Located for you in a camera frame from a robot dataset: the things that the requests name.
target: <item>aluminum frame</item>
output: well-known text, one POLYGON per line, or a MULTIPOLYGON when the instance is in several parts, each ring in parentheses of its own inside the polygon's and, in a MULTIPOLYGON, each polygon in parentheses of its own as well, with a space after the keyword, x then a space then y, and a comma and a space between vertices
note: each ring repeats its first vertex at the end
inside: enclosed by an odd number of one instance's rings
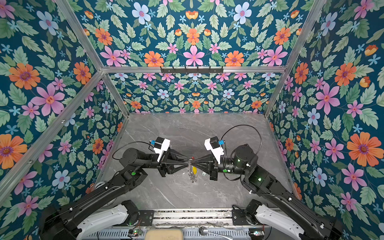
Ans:
POLYGON ((314 23, 316 22, 317 18, 319 17, 321 10, 323 9, 324 4, 327 2, 327 0, 315 0, 310 12, 308 13, 307 19, 304 22, 304 25, 302 27, 301 33, 292 49, 292 52, 287 60, 286 65, 286 71, 281 76, 279 82, 277 83, 275 90, 272 93, 271 98, 269 99, 269 104, 267 109, 264 112, 264 115, 266 118, 268 118, 269 113, 271 112, 273 106, 275 105, 278 96, 281 92, 281 90, 284 87, 285 81, 288 79, 289 75, 291 74, 293 65, 297 61, 297 58, 299 57, 299 54, 301 52, 301 49, 304 47, 305 42, 307 41, 309 34, 312 31, 312 28, 314 26, 314 23))

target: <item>pink flower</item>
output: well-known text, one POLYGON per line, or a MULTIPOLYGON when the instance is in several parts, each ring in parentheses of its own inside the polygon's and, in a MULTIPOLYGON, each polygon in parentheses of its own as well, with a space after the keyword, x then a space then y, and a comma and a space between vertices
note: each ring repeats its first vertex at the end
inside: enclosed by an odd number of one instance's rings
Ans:
POLYGON ((220 0, 209 0, 211 3, 215 2, 215 4, 218 6, 220 4, 220 0))
POLYGON ((312 143, 310 143, 311 152, 315 152, 315 154, 317 154, 318 151, 321 150, 321 147, 319 147, 319 144, 320 144, 319 141, 315 141, 314 139, 312 139, 312 143))
POLYGON ((31 119, 35 118, 35 115, 40 115, 40 113, 37 111, 39 109, 39 106, 34 106, 33 103, 29 102, 28 106, 24 105, 22 106, 22 109, 25 111, 23 112, 24 116, 29 115, 31 119))
POLYGON ((219 49, 220 49, 220 47, 217 45, 217 43, 215 43, 215 45, 211 44, 211 48, 209 50, 212 51, 212 54, 214 54, 214 53, 218 53, 219 49))
POLYGON ((173 0, 163 0, 163 4, 166 6, 168 4, 168 2, 172 3, 173 0))
POLYGON ((222 83, 224 80, 228 80, 230 73, 222 73, 220 75, 216 76, 216 79, 220 79, 220 82, 222 83))
POLYGON ((93 95, 95 95, 93 92, 90 92, 89 94, 88 94, 88 96, 86 96, 85 97, 85 102, 87 103, 88 101, 91 101, 91 102, 93 102, 93 95))
POLYGON ((120 63, 126 63, 126 61, 120 57, 120 51, 119 50, 114 50, 112 53, 112 50, 105 46, 104 47, 105 52, 101 52, 100 55, 104 58, 108 58, 107 60, 107 65, 112 66, 115 64, 116 67, 121 67, 120 63))
POLYGON ((204 57, 205 53, 203 53, 203 52, 198 53, 197 47, 195 45, 192 45, 190 50, 191 50, 191 53, 188 53, 188 52, 183 53, 184 57, 189 58, 185 62, 185 64, 187 66, 189 66, 189 65, 192 65, 192 63, 193 63, 194 67, 196 66, 196 64, 197 65, 203 65, 203 61, 200 58, 204 57))
POLYGON ((348 164, 348 170, 345 168, 341 170, 344 173, 344 175, 347 176, 344 178, 345 184, 350 184, 352 182, 352 188, 355 191, 359 190, 359 185, 362 187, 367 186, 367 183, 360 178, 364 175, 364 170, 358 169, 355 171, 355 168, 353 167, 352 164, 348 164))
POLYGON ((174 79, 175 76, 172 75, 172 73, 160 73, 161 80, 167 80, 167 82, 170 82, 171 79, 174 79))
POLYGON ((37 92, 42 96, 41 97, 34 97, 31 100, 31 103, 35 105, 43 105, 41 109, 41 113, 43 116, 47 116, 51 113, 51 109, 54 113, 59 114, 64 109, 64 105, 59 102, 59 100, 63 100, 65 95, 64 93, 56 93, 55 94, 55 87, 53 84, 48 84, 47 91, 46 92, 43 88, 37 87, 37 92))
POLYGON ((345 205, 345 208, 348 211, 350 211, 351 209, 353 209, 354 211, 357 211, 357 208, 355 206, 355 204, 357 203, 357 200, 354 198, 351 199, 351 195, 349 194, 349 192, 347 192, 346 195, 344 193, 342 193, 341 197, 343 199, 340 202, 341 202, 341 204, 345 205))
POLYGON ((325 84, 325 81, 323 81, 323 77, 320 79, 317 79, 317 83, 314 85, 316 87, 316 90, 323 89, 323 85, 325 84))
POLYGON ((184 86, 184 84, 180 83, 180 81, 175 83, 175 89, 177 89, 177 90, 184 89, 183 86, 184 86))
POLYGON ((300 97, 302 95, 303 94, 301 93, 301 87, 299 87, 299 88, 295 87, 295 91, 292 93, 293 101, 299 102, 300 101, 300 97))
POLYGON ((359 115, 362 114, 362 111, 360 109, 363 107, 363 104, 362 103, 358 104, 357 100, 353 101, 353 105, 352 104, 348 104, 347 107, 349 108, 347 110, 347 113, 348 114, 352 114, 353 118, 356 117, 356 113, 359 114, 359 115))
POLYGON ((6 16, 15 19, 14 15, 11 12, 14 12, 15 9, 11 5, 6 5, 6 0, 0 0, 0 17, 5 18, 6 16))
POLYGON ((125 60, 131 59, 131 53, 127 52, 127 50, 120 50, 120 57, 124 57, 125 60))
POLYGON ((338 98, 333 98, 338 92, 339 92, 339 86, 333 87, 331 91, 329 91, 329 84, 325 83, 323 87, 323 93, 316 93, 316 98, 321 100, 317 103, 316 109, 322 109, 324 106, 324 113, 326 115, 329 114, 331 111, 331 104, 332 106, 336 107, 340 105, 340 102, 338 98))
POLYGON ((93 116, 95 115, 95 114, 94 114, 95 109, 92 109, 92 107, 85 108, 85 110, 87 111, 87 112, 86 112, 86 115, 87 115, 89 118, 91 118, 91 117, 93 117, 93 116))
POLYGON ((139 82, 139 86, 140 86, 140 88, 142 88, 144 90, 147 89, 147 87, 148 87, 147 83, 146 82, 142 82, 142 81, 139 82))
POLYGON ((293 77, 289 77, 288 76, 288 79, 285 80, 284 84, 285 84, 285 90, 288 90, 288 92, 291 90, 291 87, 293 87, 293 77))
POLYGON ((281 155, 283 156, 283 160, 284 160, 284 162, 286 162, 287 161, 287 157, 286 157, 287 149, 284 148, 281 143, 279 143, 278 145, 279 145, 279 148, 280 148, 281 155))
POLYGON ((359 17, 365 18, 365 16, 367 15, 367 11, 372 9, 374 6, 375 4, 372 2, 372 0, 361 0, 361 6, 356 7, 354 10, 354 12, 357 13, 355 16, 355 20, 359 17))
POLYGON ((148 80, 150 81, 150 82, 152 82, 152 79, 156 79, 156 77, 154 76, 155 75, 155 73, 144 73, 144 79, 147 79, 148 78, 148 80))
POLYGON ((260 52, 258 52, 257 53, 257 58, 261 58, 261 59, 264 59, 264 57, 266 57, 268 54, 268 51, 267 50, 264 50, 263 48, 262 48, 262 50, 260 51, 260 52))
POLYGON ((247 78, 246 73, 235 73, 235 78, 241 81, 243 78, 247 78))
POLYGON ((99 92, 100 90, 103 90, 104 88, 103 88, 103 84, 104 84, 104 82, 102 81, 102 80, 100 80, 98 83, 97 83, 97 85, 96 85, 96 90, 97 90, 97 92, 99 92))
POLYGON ((61 151, 61 154, 64 155, 65 152, 70 152, 70 147, 72 146, 72 144, 69 144, 68 141, 65 141, 65 142, 61 142, 60 143, 60 146, 59 147, 59 151, 61 151))
POLYGON ((42 154, 40 154, 40 156, 39 156, 39 162, 43 162, 45 160, 45 157, 52 157, 52 152, 48 151, 48 150, 51 150, 52 148, 53 148, 52 143, 47 145, 44 152, 42 154))
POLYGON ((32 196, 28 195, 25 199, 25 202, 19 203, 17 205, 20 209, 18 217, 20 217, 24 213, 26 216, 31 215, 32 209, 35 209, 39 206, 39 204, 35 203, 35 202, 37 202, 38 199, 39 199, 39 197, 34 197, 32 199, 32 196))
POLYGON ((325 146, 329 149, 325 152, 325 155, 332 155, 333 162, 337 161, 337 157, 339 157, 340 159, 344 159, 344 154, 340 152, 344 148, 343 144, 339 143, 336 145, 336 140, 333 138, 331 140, 331 144, 329 144, 329 142, 326 142, 325 146))
POLYGON ((290 167, 289 167, 289 169, 290 169, 292 172, 295 171, 295 168, 296 168, 295 164, 290 163, 290 167))
POLYGON ((176 47, 176 44, 172 45, 171 43, 169 44, 169 47, 168 47, 168 50, 169 50, 169 53, 174 53, 176 54, 176 51, 178 51, 179 49, 176 47))
POLYGON ((30 179, 36 177, 36 175, 37 175, 36 171, 30 172, 27 175, 25 175, 15 187, 15 194, 19 195, 24 189, 24 186, 33 187, 33 181, 30 179))
POLYGON ((251 80, 249 80, 248 82, 245 81, 243 87, 245 87, 245 89, 247 89, 247 88, 251 88, 251 87, 252 87, 251 80))
POLYGON ((210 90, 217 88, 216 83, 213 83, 212 81, 208 83, 207 86, 208 86, 208 89, 210 90))
POLYGON ((65 84, 63 83, 63 79, 62 79, 62 78, 61 78, 60 80, 59 80, 58 78, 55 78, 55 81, 52 82, 52 84, 56 86, 56 87, 55 87, 56 90, 59 90, 59 89, 60 89, 60 91, 63 91, 64 88, 67 86, 67 85, 65 85, 65 84))
POLYGON ((268 66, 274 66, 283 64, 283 61, 280 58, 285 57, 288 52, 281 52, 283 50, 283 45, 280 45, 276 48, 276 51, 273 51, 272 49, 268 50, 268 56, 269 58, 265 58, 263 60, 263 63, 269 63, 268 66))
POLYGON ((292 109, 292 115, 296 118, 299 115, 300 108, 297 108, 296 106, 292 109))

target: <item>floral wallpaper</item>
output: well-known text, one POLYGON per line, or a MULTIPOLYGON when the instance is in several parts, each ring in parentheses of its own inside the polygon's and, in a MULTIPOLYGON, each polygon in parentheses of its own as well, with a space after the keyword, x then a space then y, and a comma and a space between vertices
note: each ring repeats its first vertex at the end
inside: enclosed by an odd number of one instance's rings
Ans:
POLYGON ((383 7, 326 5, 269 115, 300 199, 347 240, 384 238, 383 7))
POLYGON ((51 1, 0 0, 0 39, 1 179, 94 68, 51 1))
MULTIPOLYGON (((0 239, 37 237, 48 205, 63 206, 92 189, 123 122, 103 81, 64 124, 0 208, 0 239)), ((0 139, 11 138, 10 134, 0 139)))
POLYGON ((262 113, 280 75, 116 73, 111 78, 130 112, 262 113))

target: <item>wire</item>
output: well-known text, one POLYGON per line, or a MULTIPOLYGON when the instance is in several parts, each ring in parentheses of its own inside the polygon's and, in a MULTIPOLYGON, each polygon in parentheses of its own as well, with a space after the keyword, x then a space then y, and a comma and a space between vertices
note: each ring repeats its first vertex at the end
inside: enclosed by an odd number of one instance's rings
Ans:
POLYGON ((226 132, 224 133, 224 135, 221 137, 221 140, 223 140, 223 137, 227 134, 227 132, 229 132, 231 129, 233 129, 233 128, 235 128, 235 127, 239 127, 239 126, 248 126, 248 127, 251 127, 251 128, 253 128, 253 129, 255 129, 255 131, 257 132, 257 134, 259 134, 259 137, 260 137, 260 146, 259 146, 259 149, 257 150, 257 152, 255 153, 255 154, 258 154, 258 152, 260 151, 260 149, 261 149, 261 147, 262 147, 262 141, 263 141, 263 139, 262 139, 262 136, 260 135, 259 131, 258 131, 255 127, 253 127, 253 126, 251 126, 251 125, 248 125, 248 124, 240 124, 240 125, 236 125, 236 126, 234 126, 234 127, 231 127, 228 131, 226 131, 226 132))
POLYGON ((115 154, 117 153, 117 151, 119 151, 120 149, 122 149, 122 148, 125 147, 125 146, 128 146, 129 144, 132 144, 132 143, 139 143, 139 142, 140 142, 140 143, 145 143, 145 144, 148 144, 149 146, 151 146, 149 143, 147 143, 147 142, 142 142, 142 141, 130 142, 130 143, 127 143, 127 144, 125 144, 125 145, 119 147, 119 148, 112 154, 112 158, 115 159, 115 160, 120 160, 120 159, 114 158, 114 156, 115 156, 115 154))

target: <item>light blue flower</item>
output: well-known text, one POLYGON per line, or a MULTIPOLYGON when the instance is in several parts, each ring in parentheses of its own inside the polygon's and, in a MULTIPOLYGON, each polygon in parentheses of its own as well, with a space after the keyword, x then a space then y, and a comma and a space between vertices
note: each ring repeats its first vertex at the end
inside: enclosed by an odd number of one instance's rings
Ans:
POLYGON ((235 12, 233 11, 233 8, 232 8, 231 11, 228 10, 228 15, 229 15, 230 17, 233 17, 233 15, 235 15, 235 12))
POLYGON ((372 204, 372 206, 373 206, 373 210, 374 211, 377 211, 377 213, 378 214, 380 214, 380 212, 382 212, 383 211, 383 209, 381 209, 380 207, 379 207, 379 204, 372 204))
POLYGON ((203 16, 199 16, 199 22, 203 23, 203 21, 205 21, 205 18, 204 18, 204 15, 203 16))
POLYGON ((368 59, 368 62, 371 62, 369 65, 377 64, 377 61, 381 59, 381 57, 376 57, 377 55, 374 54, 372 59, 368 59))
POLYGON ((41 178, 39 178, 39 180, 35 180, 35 187, 41 187, 41 184, 44 182, 44 180, 42 180, 41 178))
POLYGON ((81 17, 81 20, 83 20, 86 23, 89 21, 89 19, 85 15, 80 15, 80 17, 81 17))
POLYGON ((34 12, 33 6, 29 5, 29 3, 26 4, 26 9, 28 9, 30 12, 34 12))
POLYGON ((357 132, 357 133, 360 133, 360 130, 362 130, 362 127, 360 127, 358 123, 356 124, 356 126, 353 126, 352 128, 354 129, 353 132, 357 132))
POLYGON ((13 115, 16 116, 16 114, 20 114, 20 108, 16 108, 16 106, 13 106, 13 109, 10 109, 9 112, 13 113, 13 115))
POLYGON ((18 132, 19 130, 17 130, 17 125, 14 125, 13 127, 11 127, 11 125, 7 125, 7 128, 8 130, 5 131, 5 133, 11 133, 11 135, 13 135, 15 132, 18 132))
POLYGON ((3 49, 2 49, 3 52, 6 51, 8 54, 10 54, 10 52, 13 51, 12 49, 10 49, 10 47, 11 47, 10 45, 5 46, 4 44, 1 44, 1 46, 3 47, 3 49))

